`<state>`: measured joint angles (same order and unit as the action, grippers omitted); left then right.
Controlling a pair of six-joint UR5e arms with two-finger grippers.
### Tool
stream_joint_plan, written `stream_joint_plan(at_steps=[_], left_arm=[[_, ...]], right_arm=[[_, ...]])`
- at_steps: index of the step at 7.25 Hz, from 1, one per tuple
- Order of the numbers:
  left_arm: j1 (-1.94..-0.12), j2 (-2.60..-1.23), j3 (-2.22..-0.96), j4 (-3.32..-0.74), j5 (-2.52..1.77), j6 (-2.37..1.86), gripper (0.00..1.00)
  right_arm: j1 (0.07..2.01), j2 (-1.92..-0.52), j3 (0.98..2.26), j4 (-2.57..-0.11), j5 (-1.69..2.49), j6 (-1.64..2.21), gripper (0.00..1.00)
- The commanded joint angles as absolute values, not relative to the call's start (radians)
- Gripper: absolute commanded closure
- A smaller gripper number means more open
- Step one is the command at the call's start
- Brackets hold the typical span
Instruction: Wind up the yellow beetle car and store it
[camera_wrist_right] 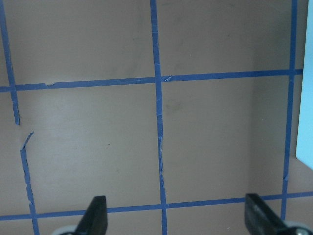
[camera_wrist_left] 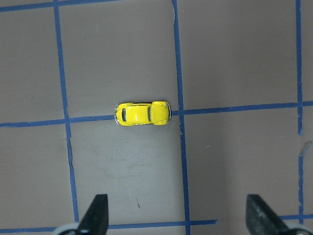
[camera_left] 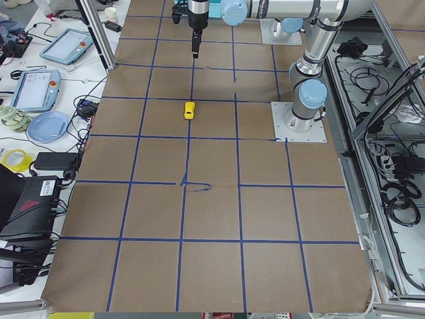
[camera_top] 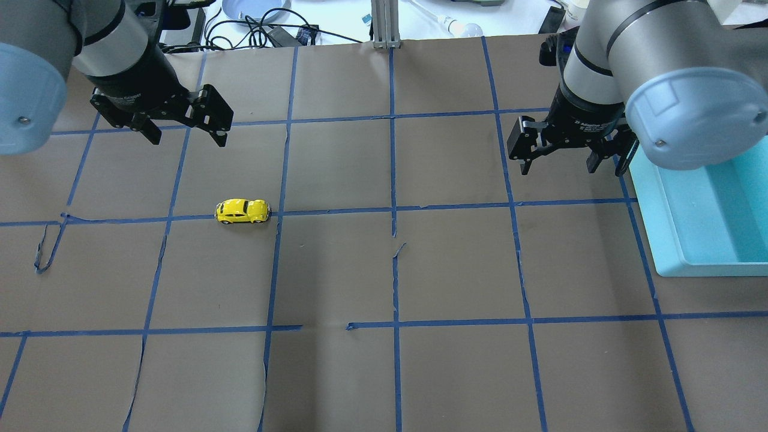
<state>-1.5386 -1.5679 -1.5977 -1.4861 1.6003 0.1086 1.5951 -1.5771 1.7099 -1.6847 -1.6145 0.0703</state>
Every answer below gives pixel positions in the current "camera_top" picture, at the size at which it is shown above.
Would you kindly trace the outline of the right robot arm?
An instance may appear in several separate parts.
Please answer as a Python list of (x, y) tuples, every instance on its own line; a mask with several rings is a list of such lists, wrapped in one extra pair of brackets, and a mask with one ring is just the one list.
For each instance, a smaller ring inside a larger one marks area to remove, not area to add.
[(667, 170), (737, 158), (766, 135), (766, 22), (725, 28), (706, 1), (593, 1), (582, 23), (547, 36), (539, 63), (560, 81), (542, 121), (521, 116), (508, 158), (588, 148), (589, 173), (637, 151)]

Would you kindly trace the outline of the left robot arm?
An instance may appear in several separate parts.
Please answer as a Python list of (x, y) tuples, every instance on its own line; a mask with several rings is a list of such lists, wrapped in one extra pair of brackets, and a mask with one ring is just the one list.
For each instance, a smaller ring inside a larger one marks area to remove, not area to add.
[(212, 85), (181, 84), (159, 45), (164, 19), (208, 1), (3, 1), (1, 151), (46, 144), (65, 106), (72, 68), (94, 92), (91, 105), (113, 128), (161, 141), (157, 120), (227, 143), (233, 110)]

